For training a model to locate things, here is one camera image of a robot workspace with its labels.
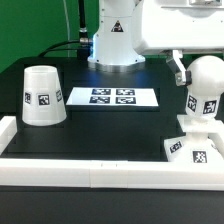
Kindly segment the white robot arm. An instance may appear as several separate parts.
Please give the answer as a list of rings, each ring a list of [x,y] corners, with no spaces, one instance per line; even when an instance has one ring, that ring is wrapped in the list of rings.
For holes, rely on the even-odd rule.
[[[224,0],[99,0],[89,66],[126,72],[165,54],[176,83],[191,83],[185,54],[224,51]]]

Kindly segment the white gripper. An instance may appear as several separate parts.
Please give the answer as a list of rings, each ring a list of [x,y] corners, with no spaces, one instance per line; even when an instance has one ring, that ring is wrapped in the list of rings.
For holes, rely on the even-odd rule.
[[[224,0],[141,0],[132,14],[132,44],[139,54],[169,51],[177,86],[192,83],[184,52],[224,49]]]

